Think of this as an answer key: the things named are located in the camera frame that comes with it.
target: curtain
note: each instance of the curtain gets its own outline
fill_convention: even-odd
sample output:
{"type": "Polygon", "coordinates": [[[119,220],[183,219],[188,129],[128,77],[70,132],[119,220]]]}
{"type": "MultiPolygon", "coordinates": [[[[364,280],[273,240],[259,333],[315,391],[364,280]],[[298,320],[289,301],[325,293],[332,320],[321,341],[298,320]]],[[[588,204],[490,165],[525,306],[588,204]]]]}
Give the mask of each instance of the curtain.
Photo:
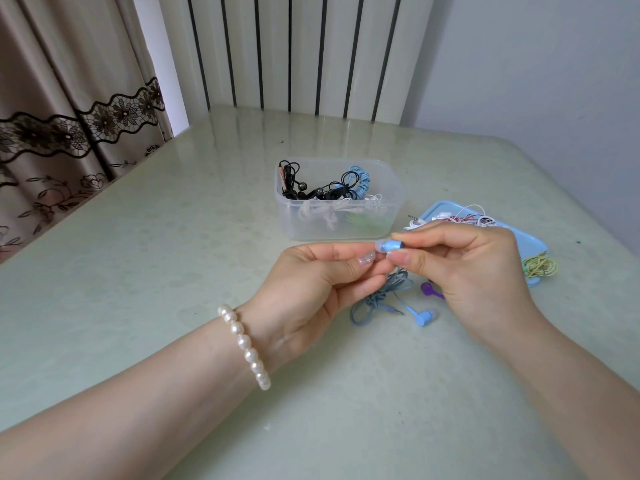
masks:
{"type": "Polygon", "coordinates": [[[0,0],[0,263],[171,138],[133,0],[0,0]]]}

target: table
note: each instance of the table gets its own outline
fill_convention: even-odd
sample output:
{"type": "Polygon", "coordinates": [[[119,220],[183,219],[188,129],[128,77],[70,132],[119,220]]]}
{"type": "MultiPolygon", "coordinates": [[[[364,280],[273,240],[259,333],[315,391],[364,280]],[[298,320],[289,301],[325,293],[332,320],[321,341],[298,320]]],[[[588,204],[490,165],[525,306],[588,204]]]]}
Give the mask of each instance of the table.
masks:
{"type": "MultiPolygon", "coordinates": [[[[446,198],[544,240],[542,311],[640,386],[640,266],[513,144],[383,123],[215,107],[0,267],[0,429],[152,354],[256,290],[292,245],[273,168],[300,156],[388,162],[407,214],[446,198]]],[[[341,314],[170,479],[567,479],[580,474],[508,371],[441,318],[341,314]]]]}

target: blue tray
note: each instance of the blue tray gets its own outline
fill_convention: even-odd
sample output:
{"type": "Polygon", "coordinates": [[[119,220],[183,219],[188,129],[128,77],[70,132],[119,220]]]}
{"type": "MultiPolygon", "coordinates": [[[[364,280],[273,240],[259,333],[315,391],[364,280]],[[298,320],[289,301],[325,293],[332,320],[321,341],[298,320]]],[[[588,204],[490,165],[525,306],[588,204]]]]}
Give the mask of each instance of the blue tray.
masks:
{"type": "MultiPolygon", "coordinates": [[[[451,212],[452,215],[454,216],[457,213],[460,213],[461,216],[462,215],[466,216],[469,213],[475,214],[476,212],[478,212],[478,209],[476,207],[472,207],[471,209],[468,209],[468,212],[464,212],[464,211],[460,212],[463,209],[468,209],[468,208],[463,207],[462,205],[452,202],[450,200],[439,200],[436,203],[434,203],[432,206],[430,206],[430,208],[428,208],[420,216],[420,218],[423,221],[429,222],[432,217],[436,217],[441,212],[451,212]]],[[[540,241],[537,237],[534,237],[531,234],[527,234],[526,232],[523,232],[520,229],[516,229],[515,227],[505,224],[504,222],[496,221],[496,224],[498,224],[501,227],[507,227],[507,229],[511,229],[511,231],[513,231],[513,233],[516,236],[516,241],[518,242],[520,260],[522,261],[524,261],[524,259],[526,258],[535,256],[536,254],[540,254],[544,251],[549,250],[549,248],[544,242],[540,241]]],[[[527,284],[529,285],[529,287],[533,287],[537,285],[539,282],[540,282],[539,277],[527,278],[527,284]]]]}

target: plastic container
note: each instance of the plastic container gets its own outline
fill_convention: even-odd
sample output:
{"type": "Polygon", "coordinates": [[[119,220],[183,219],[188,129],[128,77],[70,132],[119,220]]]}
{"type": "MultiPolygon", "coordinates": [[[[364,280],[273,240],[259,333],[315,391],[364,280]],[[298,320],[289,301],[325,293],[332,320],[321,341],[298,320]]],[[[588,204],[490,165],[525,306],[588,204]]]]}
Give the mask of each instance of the plastic container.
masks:
{"type": "Polygon", "coordinates": [[[334,180],[352,165],[371,177],[368,194],[380,194],[381,200],[290,200],[282,195],[278,167],[274,169],[274,192],[278,220],[284,233],[297,241],[371,239],[389,233],[396,214],[404,204],[405,193],[391,167],[380,160],[364,158],[297,158],[299,182],[307,184],[306,193],[334,180]]]}

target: right hand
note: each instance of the right hand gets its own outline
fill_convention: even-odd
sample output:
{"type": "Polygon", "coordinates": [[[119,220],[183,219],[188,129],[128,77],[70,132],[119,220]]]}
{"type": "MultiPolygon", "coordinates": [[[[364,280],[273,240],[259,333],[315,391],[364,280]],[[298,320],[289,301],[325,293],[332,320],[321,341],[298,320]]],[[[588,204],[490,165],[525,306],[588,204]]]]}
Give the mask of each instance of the right hand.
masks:
{"type": "Polygon", "coordinates": [[[437,221],[392,238],[405,248],[387,259],[441,286],[462,325],[491,348],[545,321],[529,293],[510,230],[437,221]]]}

